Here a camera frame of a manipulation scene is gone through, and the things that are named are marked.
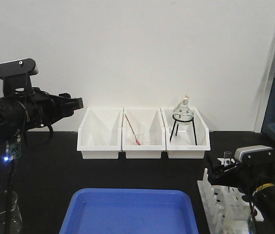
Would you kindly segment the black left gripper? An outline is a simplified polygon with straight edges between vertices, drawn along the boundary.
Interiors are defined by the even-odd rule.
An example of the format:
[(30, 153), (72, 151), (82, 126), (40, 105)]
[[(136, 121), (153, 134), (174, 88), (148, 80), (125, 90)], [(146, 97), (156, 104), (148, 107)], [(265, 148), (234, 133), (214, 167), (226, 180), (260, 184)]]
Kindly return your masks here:
[(26, 100), (27, 120), (26, 128), (41, 128), (51, 126), (65, 117), (71, 117), (75, 110), (83, 108), (82, 98), (72, 98), (68, 93), (51, 95), (38, 87)]

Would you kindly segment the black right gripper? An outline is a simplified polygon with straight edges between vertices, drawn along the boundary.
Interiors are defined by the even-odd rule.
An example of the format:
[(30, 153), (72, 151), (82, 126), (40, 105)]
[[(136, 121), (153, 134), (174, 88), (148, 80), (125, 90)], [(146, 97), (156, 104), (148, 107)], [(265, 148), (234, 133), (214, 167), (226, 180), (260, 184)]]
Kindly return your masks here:
[(239, 188), (246, 195), (252, 195), (261, 186), (261, 159), (243, 156), (225, 165), (215, 156), (206, 157), (210, 169), (208, 181), (212, 185)]

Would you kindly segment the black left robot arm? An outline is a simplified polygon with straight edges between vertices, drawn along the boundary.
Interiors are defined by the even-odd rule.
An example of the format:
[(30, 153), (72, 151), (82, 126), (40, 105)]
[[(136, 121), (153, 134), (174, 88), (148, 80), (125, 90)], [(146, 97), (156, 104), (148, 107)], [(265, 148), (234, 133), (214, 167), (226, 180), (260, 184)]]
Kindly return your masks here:
[(53, 137), (52, 125), (71, 117), (84, 107), (82, 98), (72, 98), (68, 93), (52, 95), (34, 87), (31, 91), (16, 92), (0, 98), (0, 144), (17, 134), (47, 127)]

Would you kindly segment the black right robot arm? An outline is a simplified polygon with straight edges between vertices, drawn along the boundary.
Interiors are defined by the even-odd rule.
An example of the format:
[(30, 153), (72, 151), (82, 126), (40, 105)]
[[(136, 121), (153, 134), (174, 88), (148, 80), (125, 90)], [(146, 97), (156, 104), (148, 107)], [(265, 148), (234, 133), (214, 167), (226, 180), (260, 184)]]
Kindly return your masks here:
[(222, 165), (216, 157), (207, 155), (211, 169), (208, 181), (212, 185), (236, 187), (244, 194), (250, 205), (248, 227), (250, 233), (261, 233), (257, 228), (254, 209), (271, 222), (275, 232), (275, 167), (271, 163), (243, 164), (241, 162)]

